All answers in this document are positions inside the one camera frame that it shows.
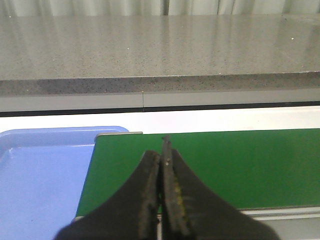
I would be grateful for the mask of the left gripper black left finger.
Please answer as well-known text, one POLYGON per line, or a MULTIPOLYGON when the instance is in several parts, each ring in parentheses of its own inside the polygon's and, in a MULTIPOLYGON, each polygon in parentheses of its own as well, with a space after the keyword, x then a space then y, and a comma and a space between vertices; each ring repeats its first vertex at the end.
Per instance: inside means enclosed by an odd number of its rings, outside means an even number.
POLYGON ((147 150, 127 181, 102 205, 62 228, 57 240, 157 239, 160 155, 147 150))

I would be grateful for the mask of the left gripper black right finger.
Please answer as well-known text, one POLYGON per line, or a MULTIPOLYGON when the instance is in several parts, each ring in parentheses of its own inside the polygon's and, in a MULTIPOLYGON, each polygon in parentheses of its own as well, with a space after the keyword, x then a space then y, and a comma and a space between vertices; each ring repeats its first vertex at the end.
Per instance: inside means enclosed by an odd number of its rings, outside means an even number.
POLYGON ((254 220, 210 190, 163 138, 161 153, 162 233, 167 240, 278 240, 254 220))

